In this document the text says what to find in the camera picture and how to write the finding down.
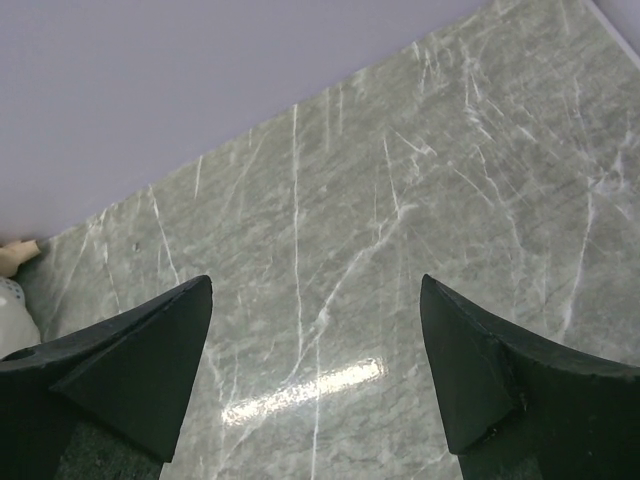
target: floor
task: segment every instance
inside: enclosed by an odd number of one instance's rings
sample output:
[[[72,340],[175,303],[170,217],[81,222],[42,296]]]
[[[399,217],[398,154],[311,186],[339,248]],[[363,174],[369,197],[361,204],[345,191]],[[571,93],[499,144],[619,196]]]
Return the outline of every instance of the floor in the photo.
[[[640,365],[640,72],[578,0],[495,0],[48,242],[56,338],[197,274],[215,307],[169,479],[460,478],[429,273]]]

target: marble countertop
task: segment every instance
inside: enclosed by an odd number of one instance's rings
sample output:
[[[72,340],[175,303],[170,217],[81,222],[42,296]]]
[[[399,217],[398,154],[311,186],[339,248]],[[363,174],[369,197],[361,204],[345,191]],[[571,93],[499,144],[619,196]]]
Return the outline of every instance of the marble countertop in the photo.
[[[578,0],[495,0],[45,245],[45,339],[198,274],[215,307],[163,479],[460,478],[429,273],[640,365],[640,73]]]

